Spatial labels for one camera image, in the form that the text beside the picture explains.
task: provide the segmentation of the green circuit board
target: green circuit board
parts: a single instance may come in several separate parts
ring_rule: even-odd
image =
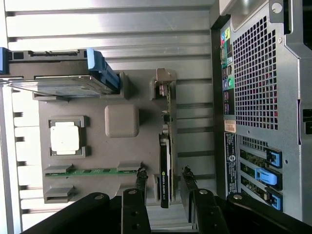
[[[46,177],[70,177],[70,176],[103,176],[103,175],[133,175],[137,171],[117,171],[116,168],[72,169],[65,173],[48,173]]]

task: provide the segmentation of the mesh vent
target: mesh vent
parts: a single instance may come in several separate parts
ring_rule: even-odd
[[[249,137],[240,137],[240,144],[246,145],[248,147],[254,148],[256,150],[261,150],[265,152],[265,147],[268,147],[268,143],[261,140],[252,139]]]
[[[234,43],[236,123],[278,129],[275,30],[268,33],[267,17]]]

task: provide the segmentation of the ventilation grille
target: ventilation grille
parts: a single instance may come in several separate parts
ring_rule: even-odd
[[[246,145],[250,148],[254,148],[256,150],[265,151],[265,147],[268,147],[268,143],[261,140],[252,139],[249,137],[240,137],[240,144]]]
[[[235,114],[238,125],[278,129],[275,30],[267,17],[234,43]]]

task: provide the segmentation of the screw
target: screw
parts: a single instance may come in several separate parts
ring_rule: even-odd
[[[101,200],[104,196],[103,195],[99,195],[99,196],[96,196],[94,199],[95,200]]]
[[[238,195],[238,194],[234,195],[233,197],[234,197],[234,199],[236,199],[236,200],[241,200],[241,199],[243,199],[243,197],[242,197],[241,195]]]
[[[200,190],[199,193],[200,194],[207,194],[208,192],[207,192],[207,190]]]

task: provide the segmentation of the perforated metal panel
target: perforated metal panel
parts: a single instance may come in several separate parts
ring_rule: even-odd
[[[234,41],[236,123],[278,129],[275,30],[267,17]]]
[[[268,146],[268,143],[261,140],[256,140],[253,138],[240,136],[240,144],[246,145],[248,147],[254,148],[256,150],[265,151],[265,147]]]

